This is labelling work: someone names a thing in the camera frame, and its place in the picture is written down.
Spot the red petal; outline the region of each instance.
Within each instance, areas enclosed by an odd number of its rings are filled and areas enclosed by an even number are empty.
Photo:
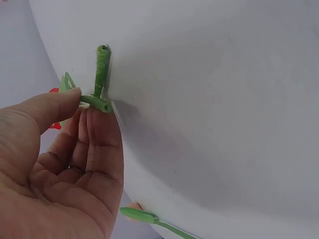
[[[54,123],[54,124],[51,125],[49,128],[55,128],[55,129],[58,129],[58,130],[62,129],[62,127],[61,127],[61,125],[60,125],[59,122],[58,122],[58,123]]]
[[[59,88],[53,88],[50,92],[59,92]]]

